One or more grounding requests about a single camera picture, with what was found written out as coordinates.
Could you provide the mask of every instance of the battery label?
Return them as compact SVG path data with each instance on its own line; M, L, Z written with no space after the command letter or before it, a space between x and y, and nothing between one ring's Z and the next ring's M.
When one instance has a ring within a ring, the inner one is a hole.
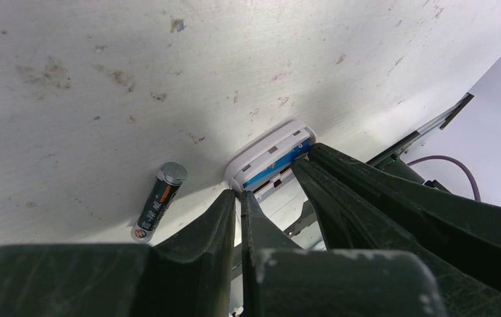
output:
M143 212L137 220L137 225L145 230L154 230L161 221L178 188L180 186L170 185L158 179L145 202Z

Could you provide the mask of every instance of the white wall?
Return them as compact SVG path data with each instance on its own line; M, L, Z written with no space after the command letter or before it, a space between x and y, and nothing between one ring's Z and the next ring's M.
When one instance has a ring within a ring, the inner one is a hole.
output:
M474 174L482 201L501 206L501 58L469 92L474 99L447 128L419 142L402 158L410 162L427 155L454 157ZM455 194L473 197L468 179L450 162L430 160L414 169Z

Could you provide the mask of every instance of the aa battery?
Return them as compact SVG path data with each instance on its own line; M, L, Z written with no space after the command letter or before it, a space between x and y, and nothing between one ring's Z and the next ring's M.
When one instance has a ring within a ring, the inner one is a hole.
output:
M145 202L139 219L131 229L134 241L147 243L151 240L155 228L187 176L186 169L174 162L165 163L157 172L153 190Z

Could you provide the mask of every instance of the white table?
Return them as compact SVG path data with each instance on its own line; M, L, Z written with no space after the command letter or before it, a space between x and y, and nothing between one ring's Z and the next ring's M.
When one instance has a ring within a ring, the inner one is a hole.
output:
M501 1L0 1L0 244L129 242L173 160L162 241L269 127L366 160L500 56Z

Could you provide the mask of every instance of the cable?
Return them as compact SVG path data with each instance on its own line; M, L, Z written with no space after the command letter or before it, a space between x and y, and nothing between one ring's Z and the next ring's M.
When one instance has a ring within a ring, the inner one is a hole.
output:
M426 160L447 160L449 162L458 165L458 167L462 168L464 173L466 173L466 176L468 176L468 180L470 181L470 185L472 186L472 191L474 192L474 200L481 201L481 196L479 194L479 189L477 187L476 179L472 175L472 172L470 172L470 170L456 158L447 157L445 155L430 155L428 157L422 157L416 160L412 160L411 162L407 163L407 166L412 166L417 163L425 162Z

